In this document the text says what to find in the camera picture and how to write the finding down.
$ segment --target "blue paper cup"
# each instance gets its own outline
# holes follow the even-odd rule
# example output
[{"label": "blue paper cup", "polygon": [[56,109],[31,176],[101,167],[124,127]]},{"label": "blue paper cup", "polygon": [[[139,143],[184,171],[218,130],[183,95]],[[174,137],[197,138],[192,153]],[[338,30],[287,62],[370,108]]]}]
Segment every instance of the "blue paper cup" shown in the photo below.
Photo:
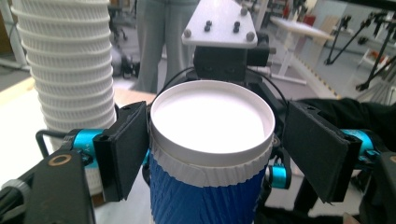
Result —
[{"label": "blue paper cup", "polygon": [[255,93],[194,81],[151,108],[151,215],[162,223],[252,223],[274,114]]}]

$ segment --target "wooden table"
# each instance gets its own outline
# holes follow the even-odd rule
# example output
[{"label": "wooden table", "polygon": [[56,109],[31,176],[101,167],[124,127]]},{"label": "wooden table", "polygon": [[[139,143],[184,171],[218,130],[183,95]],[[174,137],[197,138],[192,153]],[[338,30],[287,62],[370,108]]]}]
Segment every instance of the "wooden table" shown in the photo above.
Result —
[{"label": "wooden table", "polygon": [[[151,102],[155,95],[115,89],[119,106]],[[0,92],[0,186],[18,178],[42,160],[35,133],[46,129],[34,81],[28,78]],[[96,223],[149,223],[149,187],[139,174],[127,201],[95,209]]]}]

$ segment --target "person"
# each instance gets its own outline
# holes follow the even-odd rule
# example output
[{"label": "person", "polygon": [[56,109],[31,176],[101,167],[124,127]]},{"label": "person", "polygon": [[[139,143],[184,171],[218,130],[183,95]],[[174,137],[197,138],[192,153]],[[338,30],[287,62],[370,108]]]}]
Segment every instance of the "person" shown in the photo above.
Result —
[{"label": "person", "polygon": [[137,38],[140,50],[139,77],[133,89],[157,93],[158,65],[166,46],[165,83],[191,62],[194,48],[183,45],[181,36],[199,0],[138,0]]}]

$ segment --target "black cable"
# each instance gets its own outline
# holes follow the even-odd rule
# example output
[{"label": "black cable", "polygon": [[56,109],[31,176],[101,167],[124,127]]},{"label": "black cable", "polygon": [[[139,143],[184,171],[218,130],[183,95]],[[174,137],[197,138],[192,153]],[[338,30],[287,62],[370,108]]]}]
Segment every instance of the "black cable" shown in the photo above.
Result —
[{"label": "black cable", "polygon": [[116,119],[119,119],[120,117],[120,107],[117,104],[114,104],[114,109],[116,111]]},{"label": "black cable", "polygon": [[185,68],[185,69],[181,70],[181,71],[178,72],[176,75],[174,75],[168,82],[166,82],[166,83],[163,85],[163,88],[160,90],[160,92],[158,92],[158,94],[155,96],[154,100],[152,100],[151,103],[148,104],[148,106],[151,106],[152,103],[154,103],[154,101],[157,99],[157,97],[158,97],[161,93],[163,93],[164,91],[166,91],[166,90],[168,89],[168,86],[169,86],[178,76],[180,76],[180,75],[181,75],[182,73],[184,73],[184,72],[187,72],[188,70],[193,70],[193,69],[194,69],[194,67],[188,67],[188,68]]},{"label": "black cable", "polygon": [[47,150],[46,143],[44,142],[44,135],[63,139],[67,135],[67,133],[60,133],[49,130],[40,130],[35,134],[35,140],[37,141],[38,147],[40,148],[41,155],[43,155],[43,158],[46,158],[50,154]]},{"label": "black cable", "polygon": [[149,187],[149,182],[150,182],[151,176],[149,174],[149,164],[148,163],[144,164],[142,167],[142,176],[143,176],[143,179],[145,180],[146,184]]},{"label": "black cable", "polygon": [[280,97],[282,98],[283,104],[284,105],[288,105],[288,101],[286,100],[285,96],[283,95],[282,91],[279,89],[279,87],[268,77],[266,77],[264,74],[259,73],[257,71],[254,71],[250,68],[247,69],[248,71],[252,72],[253,74],[263,77],[265,80],[267,80],[277,91],[277,93],[279,93]]}]

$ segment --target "stack of paper cups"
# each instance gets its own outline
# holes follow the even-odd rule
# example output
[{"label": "stack of paper cups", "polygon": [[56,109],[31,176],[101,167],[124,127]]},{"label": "stack of paper cups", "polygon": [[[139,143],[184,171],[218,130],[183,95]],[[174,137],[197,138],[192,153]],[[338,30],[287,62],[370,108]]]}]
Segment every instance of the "stack of paper cups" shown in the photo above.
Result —
[{"label": "stack of paper cups", "polygon": [[[49,130],[105,129],[115,122],[108,0],[13,0],[17,29]],[[62,140],[51,139],[54,150]],[[91,194],[99,169],[86,169]]]},{"label": "stack of paper cups", "polygon": [[219,81],[177,85],[151,108],[151,215],[162,223],[252,223],[274,114]]}]

